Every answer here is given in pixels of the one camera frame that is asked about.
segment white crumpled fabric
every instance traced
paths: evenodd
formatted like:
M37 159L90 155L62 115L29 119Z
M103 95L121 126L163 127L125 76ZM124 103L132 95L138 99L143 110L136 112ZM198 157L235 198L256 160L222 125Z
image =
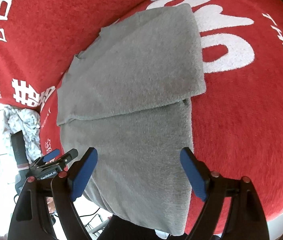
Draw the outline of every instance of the white crumpled fabric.
M31 109L15 109L12 106L4 108L4 141L8 152L13 154L11 134L22 130L24 134L26 155L33 162L42 156L39 144L40 116Z

